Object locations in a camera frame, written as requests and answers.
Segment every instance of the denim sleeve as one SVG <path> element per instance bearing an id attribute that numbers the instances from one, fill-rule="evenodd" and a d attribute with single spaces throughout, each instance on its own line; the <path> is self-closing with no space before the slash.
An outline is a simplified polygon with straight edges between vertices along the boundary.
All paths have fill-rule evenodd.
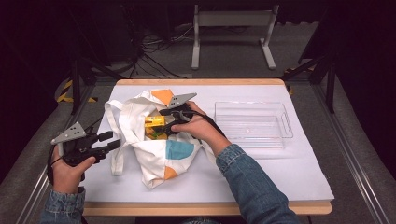
<path id="1" fill-rule="evenodd" d="M 240 146 L 226 147 L 216 164 L 227 179 L 247 223 L 299 223 L 288 207 L 286 195 Z"/>
<path id="2" fill-rule="evenodd" d="M 41 213 L 40 223 L 81 223 L 84 211 L 85 189 L 78 194 L 65 194 L 51 190 Z"/>

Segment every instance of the transparent container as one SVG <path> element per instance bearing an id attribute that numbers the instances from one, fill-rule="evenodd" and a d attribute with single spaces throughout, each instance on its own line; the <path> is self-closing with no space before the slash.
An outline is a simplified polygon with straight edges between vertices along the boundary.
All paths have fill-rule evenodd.
<path id="1" fill-rule="evenodd" d="M 281 103 L 215 102 L 215 122 L 241 148 L 283 149 L 283 139 L 293 137 Z"/>

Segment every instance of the orange patch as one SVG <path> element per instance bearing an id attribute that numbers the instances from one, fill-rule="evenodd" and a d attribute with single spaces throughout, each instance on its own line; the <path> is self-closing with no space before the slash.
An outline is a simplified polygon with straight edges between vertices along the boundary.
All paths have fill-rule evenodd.
<path id="1" fill-rule="evenodd" d="M 151 91 L 151 94 L 161 100 L 165 105 L 169 105 L 174 96 L 171 90 Z"/>
<path id="2" fill-rule="evenodd" d="M 169 166 L 165 166 L 164 179 L 171 179 L 176 176 L 177 176 L 177 173 L 174 169 L 170 168 Z"/>

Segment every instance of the person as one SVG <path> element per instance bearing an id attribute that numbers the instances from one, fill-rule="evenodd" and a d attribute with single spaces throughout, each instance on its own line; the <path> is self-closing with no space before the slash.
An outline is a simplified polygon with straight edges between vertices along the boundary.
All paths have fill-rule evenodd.
<path id="1" fill-rule="evenodd" d="M 195 102 L 187 104 L 192 110 L 205 115 Z M 229 183 L 241 216 L 247 223 L 299 223 L 296 214 L 288 207 L 286 195 L 276 187 L 260 165 L 204 118 L 194 115 L 190 122 L 174 125 L 172 131 L 190 133 L 210 145 L 216 156 L 216 164 Z M 54 160 L 57 158 L 59 154 L 55 149 Z M 85 189 L 78 186 L 79 180 L 93 163 L 94 158 L 88 158 L 76 167 L 70 167 L 62 160 L 53 164 L 54 184 L 42 212 L 41 223 L 81 221 Z"/>

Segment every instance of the hand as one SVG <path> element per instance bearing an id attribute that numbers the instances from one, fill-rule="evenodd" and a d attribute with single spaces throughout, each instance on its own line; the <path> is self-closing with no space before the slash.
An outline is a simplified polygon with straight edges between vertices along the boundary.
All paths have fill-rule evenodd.
<path id="1" fill-rule="evenodd" d="M 191 110 L 206 115 L 195 102 L 188 101 L 186 104 L 189 105 Z M 231 144 L 231 142 L 219 133 L 215 127 L 199 115 L 194 115 L 188 123 L 172 126 L 172 131 L 186 132 L 198 139 L 206 141 L 212 148 L 215 156 L 218 156 L 224 148 Z"/>
<path id="2" fill-rule="evenodd" d="M 53 150 L 52 160 L 59 159 L 58 146 Z M 53 190 L 60 193 L 76 194 L 82 174 L 95 163 L 95 157 L 89 157 L 78 166 L 67 165 L 60 159 L 52 164 Z"/>

